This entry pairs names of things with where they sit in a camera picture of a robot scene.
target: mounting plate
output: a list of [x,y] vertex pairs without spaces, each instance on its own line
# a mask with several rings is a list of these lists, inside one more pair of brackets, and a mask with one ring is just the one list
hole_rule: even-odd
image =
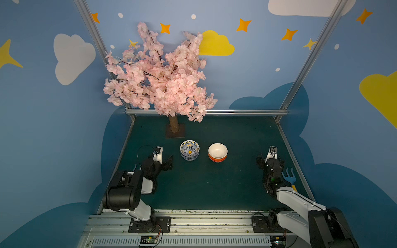
[[[163,233],[169,233],[171,227],[171,217],[156,217],[156,223],[161,226]],[[158,233],[160,228],[156,226],[153,230],[153,226],[149,221],[134,221],[131,218],[129,223],[128,233]]]

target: circuit board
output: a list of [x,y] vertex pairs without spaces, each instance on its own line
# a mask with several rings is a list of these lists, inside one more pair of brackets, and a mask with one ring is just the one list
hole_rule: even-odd
[[156,236],[142,236],[139,241],[140,244],[157,244],[158,238]]

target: yellow cloud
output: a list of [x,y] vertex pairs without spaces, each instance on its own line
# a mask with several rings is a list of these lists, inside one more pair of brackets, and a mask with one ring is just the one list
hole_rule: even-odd
[[229,56],[234,53],[234,46],[224,35],[219,35],[213,30],[207,30],[200,44],[200,55],[207,56]]
[[388,77],[380,74],[369,75],[361,81],[360,92],[397,128],[397,71]]

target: green table surface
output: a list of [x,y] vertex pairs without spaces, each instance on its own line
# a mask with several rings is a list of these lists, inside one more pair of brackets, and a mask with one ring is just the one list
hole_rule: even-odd
[[[151,154],[148,146],[162,146],[164,160],[174,155],[173,169],[161,171],[157,178],[157,191],[141,196],[146,204],[154,209],[182,210],[266,211],[282,206],[266,194],[263,171],[255,162],[259,154],[267,154],[269,146],[276,146],[285,168],[294,166],[272,117],[205,116],[198,123],[178,116],[178,120],[186,124],[185,138],[165,138],[169,123],[165,116],[138,116],[134,123],[119,170],[133,170],[138,159],[142,162]],[[185,140],[194,140],[200,146],[200,155],[194,161],[180,155],[179,146]],[[226,145],[225,161],[214,163],[209,159],[208,147],[213,143]],[[294,171],[298,192],[307,196]]]

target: tree trunk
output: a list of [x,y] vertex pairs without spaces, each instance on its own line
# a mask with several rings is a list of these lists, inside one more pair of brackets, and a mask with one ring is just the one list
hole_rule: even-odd
[[169,115],[168,118],[170,119],[171,132],[177,133],[179,131],[178,118],[176,115],[174,117]]

